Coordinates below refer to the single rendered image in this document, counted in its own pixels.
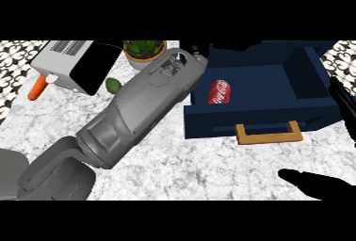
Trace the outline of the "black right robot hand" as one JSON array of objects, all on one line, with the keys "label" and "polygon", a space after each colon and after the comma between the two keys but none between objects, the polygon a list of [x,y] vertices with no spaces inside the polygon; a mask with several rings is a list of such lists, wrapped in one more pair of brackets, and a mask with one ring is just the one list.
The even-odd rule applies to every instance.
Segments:
[{"label": "black right robot hand", "polygon": [[[330,78],[330,83],[328,91],[339,104],[346,130],[356,147],[356,101],[336,76]],[[278,177],[294,185],[306,196],[318,200],[356,201],[356,185],[339,178],[294,169],[281,169]]]}]

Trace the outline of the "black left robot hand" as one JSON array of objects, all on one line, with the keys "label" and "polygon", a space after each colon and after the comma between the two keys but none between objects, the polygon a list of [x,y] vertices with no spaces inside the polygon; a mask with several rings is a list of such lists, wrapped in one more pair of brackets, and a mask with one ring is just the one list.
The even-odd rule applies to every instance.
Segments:
[{"label": "black left robot hand", "polygon": [[203,55],[209,57],[209,47],[235,51],[245,51],[253,45],[262,43],[262,40],[182,40],[179,48],[192,56]]}]

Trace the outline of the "red can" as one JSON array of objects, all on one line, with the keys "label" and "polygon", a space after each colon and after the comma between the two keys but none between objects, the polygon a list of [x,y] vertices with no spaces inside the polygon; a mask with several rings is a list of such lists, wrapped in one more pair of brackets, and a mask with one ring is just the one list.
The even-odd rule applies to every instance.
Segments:
[{"label": "red can", "polygon": [[226,80],[216,80],[209,91],[209,104],[228,104],[231,96],[231,86]]}]

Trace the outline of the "navy blue open drawer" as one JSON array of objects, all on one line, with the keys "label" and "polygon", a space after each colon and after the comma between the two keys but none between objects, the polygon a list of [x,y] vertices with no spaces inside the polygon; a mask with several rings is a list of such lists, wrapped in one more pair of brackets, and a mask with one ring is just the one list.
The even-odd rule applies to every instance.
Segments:
[{"label": "navy blue open drawer", "polygon": [[192,105],[207,104],[217,80],[231,86],[232,104],[294,101],[330,96],[321,56],[334,40],[263,40],[245,51],[209,46],[209,65],[192,91]]}]

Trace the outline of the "navy blue drawer front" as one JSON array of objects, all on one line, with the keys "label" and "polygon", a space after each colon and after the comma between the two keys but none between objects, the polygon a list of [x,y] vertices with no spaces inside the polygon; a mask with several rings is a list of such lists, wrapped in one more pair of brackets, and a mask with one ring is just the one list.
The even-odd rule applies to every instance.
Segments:
[{"label": "navy blue drawer front", "polygon": [[244,124],[250,135],[284,133],[287,122],[297,121],[302,132],[318,131],[343,119],[331,98],[302,99],[272,105],[204,104],[183,108],[185,137],[232,137],[235,125]]}]

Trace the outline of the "potted green plant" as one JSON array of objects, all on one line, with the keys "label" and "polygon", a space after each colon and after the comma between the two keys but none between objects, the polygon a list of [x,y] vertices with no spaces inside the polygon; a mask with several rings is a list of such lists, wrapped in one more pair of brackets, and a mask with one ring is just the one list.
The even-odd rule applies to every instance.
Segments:
[{"label": "potted green plant", "polygon": [[124,52],[132,67],[142,71],[167,50],[166,40],[124,40]]}]

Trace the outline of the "white and black toaster oven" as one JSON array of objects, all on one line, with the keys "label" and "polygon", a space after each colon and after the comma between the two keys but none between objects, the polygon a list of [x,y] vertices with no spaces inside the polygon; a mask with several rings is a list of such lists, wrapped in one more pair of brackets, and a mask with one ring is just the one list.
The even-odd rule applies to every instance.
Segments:
[{"label": "white and black toaster oven", "polygon": [[123,48],[120,40],[51,40],[31,67],[58,87],[93,96]]}]

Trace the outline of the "orange carrot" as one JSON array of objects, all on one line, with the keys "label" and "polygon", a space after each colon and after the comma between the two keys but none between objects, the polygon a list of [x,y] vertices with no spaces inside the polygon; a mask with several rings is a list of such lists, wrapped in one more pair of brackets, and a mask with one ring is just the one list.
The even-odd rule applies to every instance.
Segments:
[{"label": "orange carrot", "polygon": [[39,96],[40,96],[43,90],[46,89],[46,87],[48,87],[46,76],[42,74],[39,76],[37,80],[36,80],[34,86],[33,86],[31,91],[28,93],[28,100],[30,101],[34,101],[39,98]]}]

